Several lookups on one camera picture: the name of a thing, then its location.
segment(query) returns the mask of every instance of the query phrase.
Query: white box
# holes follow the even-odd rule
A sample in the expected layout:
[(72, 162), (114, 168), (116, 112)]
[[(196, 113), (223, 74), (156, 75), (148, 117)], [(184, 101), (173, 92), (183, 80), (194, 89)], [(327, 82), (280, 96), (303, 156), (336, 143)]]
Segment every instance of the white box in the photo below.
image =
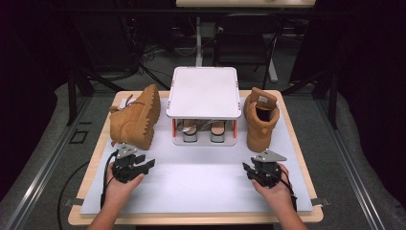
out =
[[(167, 115), (172, 118), (175, 145), (232, 146), (241, 115), (237, 71), (232, 67), (177, 67), (170, 87)], [(177, 130), (184, 119), (226, 120), (224, 143), (213, 143), (210, 129), (198, 130), (197, 141), (186, 143)]]

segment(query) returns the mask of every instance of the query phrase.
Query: chair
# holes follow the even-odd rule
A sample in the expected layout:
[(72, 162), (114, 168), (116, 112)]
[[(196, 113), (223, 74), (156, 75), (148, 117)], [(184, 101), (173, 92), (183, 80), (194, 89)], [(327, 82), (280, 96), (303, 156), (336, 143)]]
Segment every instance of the chair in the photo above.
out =
[(213, 66), (265, 66), (262, 89), (269, 76), (269, 65), (281, 20), (273, 14), (231, 13), (222, 16), (214, 27)]

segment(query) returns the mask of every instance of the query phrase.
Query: human hand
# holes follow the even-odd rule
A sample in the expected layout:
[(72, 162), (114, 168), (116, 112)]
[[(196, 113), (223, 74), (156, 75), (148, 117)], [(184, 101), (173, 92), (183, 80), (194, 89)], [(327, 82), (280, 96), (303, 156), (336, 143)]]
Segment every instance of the human hand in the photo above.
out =
[[(282, 172), (282, 180), (286, 182), (286, 184), (289, 184), (286, 176), (287, 174), (289, 174), (289, 171), (283, 164), (278, 165), (281, 166), (281, 170), (285, 172)], [(256, 180), (251, 180), (251, 182), (255, 190), (263, 196), (269, 207), (275, 213), (286, 209), (294, 210), (290, 191), (283, 183), (278, 183), (276, 186), (268, 189), (262, 187)]]
[(121, 210), (127, 203), (132, 191), (143, 181), (144, 175), (139, 174), (137, 177), (122, 183), (113, 177), (113, 163), (108, 165), (107, 180), (108, 185), (106, 188), (104, 205), (114, 205), (116, 209)]

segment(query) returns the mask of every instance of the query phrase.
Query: tan work boot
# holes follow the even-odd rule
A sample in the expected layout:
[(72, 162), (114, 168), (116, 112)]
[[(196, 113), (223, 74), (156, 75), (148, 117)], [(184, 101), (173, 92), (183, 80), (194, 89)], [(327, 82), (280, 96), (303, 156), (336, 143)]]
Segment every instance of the tan work boot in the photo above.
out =
[(263, 152), (271, 144), (272, 131), (280, 117), (277, 98), (256, 87), (244, 103), (248, 124), (247, 146), (254, 152)]
[(133, 103), (127, 99), (125, 107), (110, 107), (110, 136), (116, 142), (128, 143), (142, 150), (149, 150), (154, 134), (153, 126), (161, 113), (158, 88), (152, 84)]

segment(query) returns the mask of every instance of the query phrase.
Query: boot sole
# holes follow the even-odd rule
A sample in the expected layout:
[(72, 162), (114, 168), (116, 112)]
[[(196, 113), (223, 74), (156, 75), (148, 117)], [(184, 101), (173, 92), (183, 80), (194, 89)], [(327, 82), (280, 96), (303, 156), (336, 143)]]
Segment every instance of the boot sole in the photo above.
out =
[(154, 135), (153, 126), (161, 114), (161, 100), (156, 86), (149, 86), (143, 93), (147, 99), (134, 128), (134, 142), (136, 147), (149, 150)]

